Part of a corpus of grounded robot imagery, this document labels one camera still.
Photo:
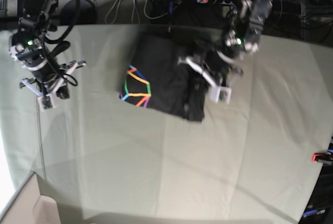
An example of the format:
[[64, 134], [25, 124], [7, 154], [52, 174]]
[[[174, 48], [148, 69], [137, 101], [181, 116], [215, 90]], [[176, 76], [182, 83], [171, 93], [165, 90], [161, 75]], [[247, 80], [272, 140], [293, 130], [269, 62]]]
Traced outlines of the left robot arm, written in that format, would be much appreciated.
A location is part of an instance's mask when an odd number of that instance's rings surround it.
[[258, 51], [264, 24], [273, 7], [273, 0], [233, 0], [233, 3], [219, 40], [196, 38], [178, 52], [178, 63], [188, 65], [202, 77], [210, 88], [209, 98], [215, 103], [230, 102], [232, 81], [243, 75], [237, 61], [244, 54]]

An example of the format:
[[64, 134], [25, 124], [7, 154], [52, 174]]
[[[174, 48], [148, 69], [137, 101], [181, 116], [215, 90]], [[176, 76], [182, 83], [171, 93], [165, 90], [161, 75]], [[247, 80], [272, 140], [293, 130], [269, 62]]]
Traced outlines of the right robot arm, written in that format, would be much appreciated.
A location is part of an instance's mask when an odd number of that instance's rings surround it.
[[25, 0], [18, 30], [9, 39], [9, 55], [15, 62], [28, 70], [32, 78], [24, 78], [21, 88], [28, 88], [36, 94], [42, 111], [57, 107], [57, 99], [70, 97], [68, 86], [77, 86], [72, 76], [76, 69], [86, 66], [85, 61], [71, 61], [59, 64], [57, 56], [70, 47], [66, 41], [80, 14], [80, 0], [75, 1], [75, 12], [67, 29], [57, 39], [49, 39], [48, 32], [57, 31], [51, 17], [58, 6], [58, 0]]

